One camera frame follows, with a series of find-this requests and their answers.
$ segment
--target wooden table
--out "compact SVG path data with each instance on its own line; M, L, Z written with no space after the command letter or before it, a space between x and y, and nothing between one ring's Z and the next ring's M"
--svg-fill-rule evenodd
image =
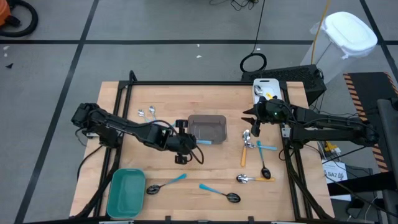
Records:
M97 104L110 113L113 111L117 86L117 82L103 82L99 93ZM290 102L307 107L302 83L288 82L287 86ZM172 220L245 221L248 216L253 216L257 221L294 220L286 165L278 159L278 153L282 149L278 125L263 124L261 135L251 139L254 143L258 139L263 145L278 148L278 151L263 150L266 167L276 181L240 184L235 179L239 174L261 176L262 163L257 149L248 149L246 167L240 166L242 133L251 127L241 117L244 110L252 107L251 86L133 86L127 118L143 123L144 119L137 115L137 110L144 109L150 117L150 105L155 106L157 119L170 123L176 119L187 119L191 114L222 114L227 119L228 137L223 144L201 146L205 155L203 165L196 161L178 165L174 163L175 153L159 152L144 146L132 136L125 136L120 168L142 169L146 175L147 187L166 183L183 173L187 174L187 180L168 185L157 195L145 195L144 207L136 220L164 220L167 215ZM97 147L98 139L88 140L85 156ZM309 191L325 211L334 216L318 153L309 147L301 152ZM101 150L82 167L70 215L77 214L98 188L103 158L104 150ZM237 193L242 201L230 203L221 195L199 189L199 184L226 193ZM103 196L102 215L106 210L108 189ZM301 216L304 217L299 190L298 199L301 203Z

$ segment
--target white bucket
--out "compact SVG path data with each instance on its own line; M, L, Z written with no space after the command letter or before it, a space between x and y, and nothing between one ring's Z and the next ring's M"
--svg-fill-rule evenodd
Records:
M313 63L323 72L328 83L357 58L369 55L377 44L374 32L358 17L348 12L327 16L318 34ZM311 64L312 47L300 65Z

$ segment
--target yellow cable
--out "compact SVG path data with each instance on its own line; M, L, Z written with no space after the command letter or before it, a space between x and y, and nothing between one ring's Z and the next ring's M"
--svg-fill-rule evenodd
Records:
M330 5L330 0L328 0L328 2L326 3L325 10L323 11L323 15L322 15L322 18L321 18L321 22L319 23L319 26L318 26L317 34L315 34L315 38L313 40L313 47L312 47L312 54L311 54L311 64L313 63L313 53L315 52L315 43L317 42L319 30L321 29L322 22L323 22L323 19L325 18L326 12L328 11L329 5Z

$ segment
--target table frame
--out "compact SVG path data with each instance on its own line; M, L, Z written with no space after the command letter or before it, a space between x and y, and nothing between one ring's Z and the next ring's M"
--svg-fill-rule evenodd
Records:
M134 72L130 71L128 81L119 81L118 91L116 93L116 99L115 99L115 104L114 104L114 109L113 109L113 114L119 113L119 109L121 106L121 100L122 100L122 92L124 89L126 89L127 92L126 92L126 97L124 99L122 117L127 118L129 102L131 99L131 92L132 92L132 88L134 85L252 85L252 82L241 82L241 81L237 81L237 82L234 82L234 81L231 81L231 82L224 82L224 81L209 81L209 82L208 81L137 81L137 78L136 78ZM289 94L287 92L286 82L279 82L279 85L280 85L280 89L283 93L284 100L287 103L290 103ZM282 132L282 128L284 128L284 126L285 126L284 124L280 124L281 132ZM288 138L282 137L282 143L283 143L282 145L284 148L286 167L288 169L289 163L292 164L292 160L289 156ZM106 221L110 221L111 218L109 217L108 214L106 214L105 216L100 216L100 207L101 207L101 203L102 203L103 192L106 190L106 187L111 182L114 172L116 172L117 169L119 168L122 145L123 145L123 135L121 135L120 146L118 148L114 149L114 150L116 150L116 154L114 156L114 162L113 162L112 167L109 170L109 172L107 172L107 170L109 168L111 151L113 149L108 148L108 147L106 148L103 167L102 167L100 181L99 181L99 187L98 187L97 191L94 193L94 196L91 198L91 200L88 202L88 204L84 207L84 209L78 215L76 215L74 217L70 217L70 219L67 219L67 220L51 220L51 221L40 222L40 223L45 223L45 224L95 223L95 224L98 224L98 223L104 223ZM305 174L304 174L304 168L303 168L303 164L302 164L302 158L300 155L300 150L299 149L293 149L293 150L294 150L294 154L295 154L298 177L301 181L301 184L305 187L305 190L306 190L307 184L305 182ZM304 203L304 207L305 207L306 218L302 217L300 215L300 210L299 210L299 201L297 198L296 183L290 175L288 175L288 179L289 179L290 194L292 197L292 205L293 205L295 222L302 222L302 223L309 223L309 224L311 224L311 223L312 224L319 224L319 223L360 224L360 223L355 223L355 222L341 222L338 220L327 220L327 219L313 218L312 207L309 204L307 198L304 197L304 194L303 194L303 203ZM94 210L93 216L88 217L92 210ZM126 224L130 224L130 223L159 223L159 224L181 223L181 224L188 224L188 223L195 223L195 222L197 222L197 223L202 223L202 222L203 223L214 223L214 224L232 223L229 221L214 222L211 220L172 221L171 216L166 216L165 220L134 220L133 222L126 221L125 223ZM233 223L249 223L249 224L258 223L258 224L260 224L260 223L276 223L276 222L255 221L254 217L248 217L247 221L233 222Z

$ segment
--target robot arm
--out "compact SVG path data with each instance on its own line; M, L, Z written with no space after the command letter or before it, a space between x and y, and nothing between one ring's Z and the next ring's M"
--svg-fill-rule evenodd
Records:
M256 119L242 118L252 124L251 132L256 137L260 133L260 124L288 124L290 128L285 128L283 135L289 138L293 146L299 148L303 148L303 145L309 141L326 140L351 141L363 146L373 146L379 139L373 126L362 122L359 118L318 114L282 100L266 100L263 96L252 109L243 113L256 116Z
M176 152L175 162L178 164L186 164L186 155L192 156L192 150L197 147L194 135L184 132L188 125L185 120L176 121L180 133L175 133L171 126L165 127L154 121L138 124L110 114L95 103L82 103L73 115L72 123L86 132L98 134L99 143L110 148L119 147L121 133L130 134L145 146Z

